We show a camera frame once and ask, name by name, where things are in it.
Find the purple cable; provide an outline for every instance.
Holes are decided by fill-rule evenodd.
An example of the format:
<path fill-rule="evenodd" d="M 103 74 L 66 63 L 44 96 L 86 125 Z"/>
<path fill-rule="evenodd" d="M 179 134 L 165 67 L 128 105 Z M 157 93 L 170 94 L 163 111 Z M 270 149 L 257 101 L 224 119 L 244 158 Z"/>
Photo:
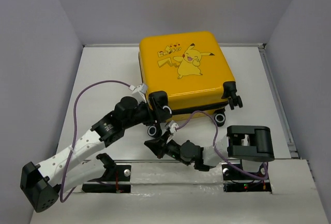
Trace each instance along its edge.
<path fill-rule="evenodd" d="M 74 130 L 73 130 L 73 139 L 72 139 L 72 149 L 74 149 L 74 147 L 76 146 L 76 138 L 77 138 L 77 103 L 78 103 L 78 100 L 79 98 L 83 95 L 83 93 L 85 91 L 87 91 L 88 89 L 96 86 L 96 85 L 99 85 L 99 84 L 102 84 L 102 83 L 120 83 L 120 84 L 123 84 L 127 87 L 130 87 L 129 84 L 127 83 L 124 83 L 122 81 L 117 81 L 117 80 L 105 80 L 105 81 L 100 81 L 100 82 L 97 82 L 97 83 L 94 83 L 94 84 L 91 84 L 90 86 L 86 87 L 85 89 L 83 89 L 77 96 L 75 102 L 74 102 L 74 105 L 73 105 L 73 126 L 74 126 Z M 63 198 L 63 193 L 64 193 L 64 185 L 65 185 L 65 181 L 66 181 L 66 175 L 67 175 L 67 172 L 68 172 L 68 167 L 69 167 L 69 164 L 70 164 L 70 160 L 71 160 L 71 157 L 72 157 L 72 151 L 69 152 L 69 155 L 68 155 L 68 159 L 67 159 L 67 162 L 66 162 L 66 165 L 64 166 L 64 172 L 63 172 L 63 176 L 62 176 L 62 181 L 61 181 L 61 188 L 60 188 L 60 201 L 61 202 L 65 202 L 67 201 L 68 197 L 71 195 L 71 193 L 73 192 L 73 190 L 75 189 L 75 187 L 73 187 L 70 192 L 67 194 L 67 196 L 65 198 Z"/>
<path fill-rule="evenodd" d="M 268 179 L 268 163 L 263 163 L 263 168 L 264 168 L 264 171 L 265 171 L 265 174 L 264 174 L 264 177 L 260 177 L 260 176 L 255 176 L 247 171 L 244 171 L 240 168 L 238 168 L 237 166 L 235 166 L 234 164 L 232 164 L 229 160 L 227 160 L 217 149 L 216 149 L 216 138 L 217 138 L 217 134 L 218 134 L 218 126 L 216 124 L 216 121 L 214 120 L 213 117 L 211 117 L 211 115 L 207 114 L 206 112 L 204 111 L 200 111 L 200 110 L 196 110 L 194 111 L 193 113 L 191 113 L 190 117 L 182 124 L 180 125 L 179 127 L 176 128 L 176 130 L 180 130 L 181 128 L 185 127 L 186 124 L 189 123 L 189 121 L 192 119 L 192 117 L 196 114 L 196 113 L 202 113 L 206 116 L 208 116 L 214 123 L 215 127 L 216 127 L 216 133 L 215 133 L 215 136 L 214 136 L 214 139 L 213 139 L 213 147 L 214 147 L 214 150 L 215 150 L 215 153 L 221 158 L 223 159 L 230 167 L 232 167 L 233 169 L 239 171 L 240 173 L 246 175 L 246 176 L 249 176 L 253 179 L 256 179 L 256 180 L 267 180 Z"/>

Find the purple hose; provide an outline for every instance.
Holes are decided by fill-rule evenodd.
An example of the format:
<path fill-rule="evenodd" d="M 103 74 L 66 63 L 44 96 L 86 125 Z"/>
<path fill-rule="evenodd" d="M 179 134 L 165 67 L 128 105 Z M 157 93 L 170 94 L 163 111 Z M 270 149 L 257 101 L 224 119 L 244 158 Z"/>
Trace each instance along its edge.
<path fill-rule="evenodd" d="M 99 85 L 99 84 L 102 84 L 102 83 L 120 83 L 120 84 L 123 84 L 127 87 L 130 87 L 129 84 L 127 83 L 124 83 L 122 81 L 117 81 L 117 80 L 105 80 L 105 81 L 100 81 L 100 82 L 97 82 L 97 83 L 94 83 L 94 84 L 91 84 L 90 86 L 86 87 L 85 89 L 83 89 L 77 96 L 75 102 L 74 102 L 74 105 L 73 105 L 73 126 L 74 126 L 74 130 L 73 130 L 73 139 L 72 139 L 72 149 L 74 149 L 74 147 L 76 146 L 76 138 L 77 138 L 77 103 L 78 103 L 78 100 L 79 98 L 83 95 L 83 93 L 85 91 L 87 91 L 88 89 L 96 86 L 96 85 Z M 60 188 L 60 201 L 61 202 L 65 202 L 67 201 L 68 197 L 71 195 L 71 193 L 73 192 L 73 190 L 75 189 L 72 188 L 70 190 L 70 192 L 67 194 L 67 196 L 65 198 L 63 198 L 63 193 L 64 193 L 64 185 L 65 185 L 65 181 L 66 181 L 66 175 L 67 175 L 67 172 L 68 172 L 68 167 L 69 167 L 69 164 L 70 164 L 70 160 L 71 160 L 71 157 L 72 157 L 72 151 L 69 152 L 69 155 L 68 155 L 68 159 L 67 159 L 67 162 L 66 162 L 66 165 L 64 166 L 64 172 L 63 172 L 63 176 L 62 176 L 62 181 L 61 181 L 61 188 Z"/>
<path fill-rule="evenodd" d="M 206 116 L 208 116 L 214 123 L 215 127 L 216 127 L 216 133 L 215 133 L 215 136 L 214 136 L 214 139 L 213 139 L 213 147 L 214 147 L 214 150 L 215 150 L 215 153 L 221 158 L 223 159 L 230 167 L 232 167 L 233 169 L 239 171 L 240 173 L 246 175 L 246 176 L 249 176 L 253 179 L 256 179 L 256 180 L 267 180 L 268 179 L 268 163 L 263 163 L 263 168 L 264 168 L 264 171 L 265 171 L 265 175 L 264 177 L 260 177 L 260 176 L 255 176 L 247 171 L 244 171 L 240 168 L 238 168 L 237 166 L 235 166 L 234 164 L 232 164 L 229 160 L 227 160 L 217 149 L 216 149 L 216 138 L 217 138 L 217 134 L 218 134 L 218 126 L 216 124 L 216 121 L 214 120 L 213 117 L 211 117 L 211 115 L 207 114 L 206 112 L 204 111 L 200 111 L 200 110 L 196 110 L 194 111 L 193 113 L 191 113 L 190 117 L 182 124 L 180 125 L 178 128 L 176 128 L 176 130 L 180 130 L 181 128 L 185 127 L 186 124 L 189 123 L 189 121 L 192 119 L 192 117 L 196 114 L 196 113 L 202 113 Z"/>

